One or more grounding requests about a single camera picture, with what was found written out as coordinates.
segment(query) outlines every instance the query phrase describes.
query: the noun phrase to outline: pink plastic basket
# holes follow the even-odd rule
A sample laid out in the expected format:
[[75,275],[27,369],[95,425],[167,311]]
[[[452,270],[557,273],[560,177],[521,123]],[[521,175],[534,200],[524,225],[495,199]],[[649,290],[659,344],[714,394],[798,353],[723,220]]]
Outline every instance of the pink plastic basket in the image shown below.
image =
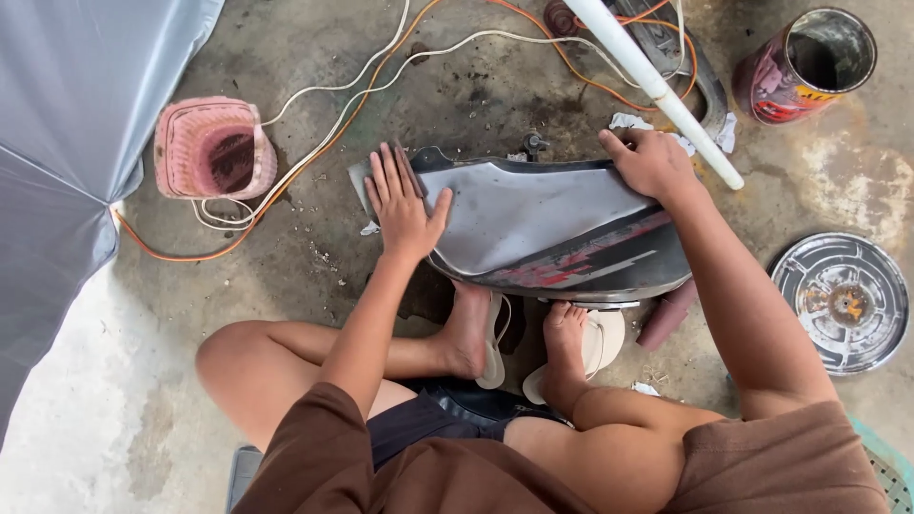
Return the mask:
[[155,183],[169,198],[255,198],[276,178],[276,152],[257,107],[224,96],[165,107],[154,155]]

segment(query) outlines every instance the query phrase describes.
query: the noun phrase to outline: knee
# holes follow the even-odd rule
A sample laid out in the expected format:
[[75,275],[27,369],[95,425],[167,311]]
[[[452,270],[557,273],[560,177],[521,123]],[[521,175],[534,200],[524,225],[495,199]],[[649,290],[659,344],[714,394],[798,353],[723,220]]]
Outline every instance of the knee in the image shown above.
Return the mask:
[[268,321],[239,321],[220,328],[204,339],[194,364],[197,378],[205,385],[250,357]]

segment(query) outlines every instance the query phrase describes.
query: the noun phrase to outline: white pvc pipe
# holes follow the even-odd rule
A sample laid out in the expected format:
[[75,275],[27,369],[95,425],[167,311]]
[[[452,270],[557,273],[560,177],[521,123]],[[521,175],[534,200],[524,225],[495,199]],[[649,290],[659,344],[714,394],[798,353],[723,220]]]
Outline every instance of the white pvc pipe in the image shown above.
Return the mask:
[[619,61],[622,69],[649,94],[657,107],[666,114],[682,134],[692,142],[707,163],[732,189],[746,185],[727,156],[717,147],[701,123],[695,119],[685,104],[679,100],[660,72],[644,55],[625,28],[600,0],[565,0],[590,32]]

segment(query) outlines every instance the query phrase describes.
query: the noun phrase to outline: left hand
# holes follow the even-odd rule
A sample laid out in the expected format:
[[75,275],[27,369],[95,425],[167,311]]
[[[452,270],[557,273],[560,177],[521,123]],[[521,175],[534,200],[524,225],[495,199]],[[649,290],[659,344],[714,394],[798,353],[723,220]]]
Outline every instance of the left hand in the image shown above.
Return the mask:
[[380,220],[384,253],[418,263],[438,244],[453,193],[441,190],[429,218],[409,176],[406,156],[398,152],[395,158],[388,144],[381,143],[381,155],[372,152],[369,158],[374,179],[366,177],[365,187]]

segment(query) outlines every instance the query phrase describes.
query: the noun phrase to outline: rolled sandpaper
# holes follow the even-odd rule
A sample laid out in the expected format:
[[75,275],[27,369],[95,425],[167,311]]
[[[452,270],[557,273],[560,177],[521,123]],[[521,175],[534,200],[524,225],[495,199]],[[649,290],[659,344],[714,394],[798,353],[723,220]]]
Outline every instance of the rolled sandpaper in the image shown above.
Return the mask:
[[673,291],[660,299],[651,319],[644,324],[637,342],[647,351],[654,351],[663,345],[667,337],[686,319],[688,308],[698,298],[695,279],[689,278]]

